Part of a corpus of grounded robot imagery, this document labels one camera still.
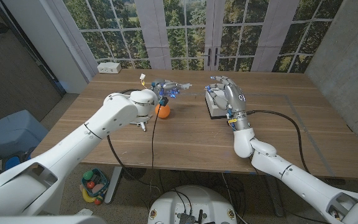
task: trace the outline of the gray wall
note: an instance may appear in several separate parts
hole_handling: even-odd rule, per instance
[[[343,1],[305,73],[358,135],[358,1]]]

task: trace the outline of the wooden table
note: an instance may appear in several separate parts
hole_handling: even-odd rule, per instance
[[[155,78],[191,83],[168,105],[168,119],[158,119],[154,137],[154,167],[158,169],[211,172],[255,172],[250,160],[241,159],[233,149],[233,133],[226,119],[209,117],[204,100],[205,85],[214,83],[211,75],[226,75],[239,85],[247,99],[248,110],[272,110],[293,118],[301,129],[306,164],[313,175],[358,179],[358,138],[304,74],[204,72],[182,70],[126,70],[120,74],[98,74],[75,100],[58,123],[39,144],[39,155],[91,117],[110,93],[129,88],[142,89]],[[113,146],[128,167],[151,168],[153,117],[147,132],[128,125],[112,133]],[[293,125],[272,114],[249,116],[255,135],[277,148],[286,160],[302,167],[298,139]],[[107,140],[84,160],[90,164],[118,165]]]

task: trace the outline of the cable connector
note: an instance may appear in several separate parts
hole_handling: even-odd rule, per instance
[[[145,77],[146,77],[146,75],[143,73],[140,75],[140,83],[142,84],[142,86],[144,86],[144,88],[146,88],[145,82],[144,82]]]
[[[166,106],[167,103],[168,103],[168,98],[165,97],[165,96],[163,96],[163,97],[161,98],[159,104],[160,104],[161,106]]]

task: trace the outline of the window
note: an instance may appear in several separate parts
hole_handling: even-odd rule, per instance
[[[204,70],[206,0],[163,0],[172,69]]]
[[[225,2],[220,71],[251,70],[268,5],[269,0]]]
[[[63,0],[98,63],[151,68],[134,0]]]
[[[301,0],[273,72],[304,73],[342,0]]]

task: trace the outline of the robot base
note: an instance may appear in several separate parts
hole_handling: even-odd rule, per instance
[[[175,191],[169,191],[157,199],[149,212],[148,224],[155,223],[199,223],[199,217],[202,217],[202,223],[237,223],[236,214],[233,206],[217,192],[198,185],[186,185],[177,187],[181,199],[186,205],[185,208],[178,194]]]

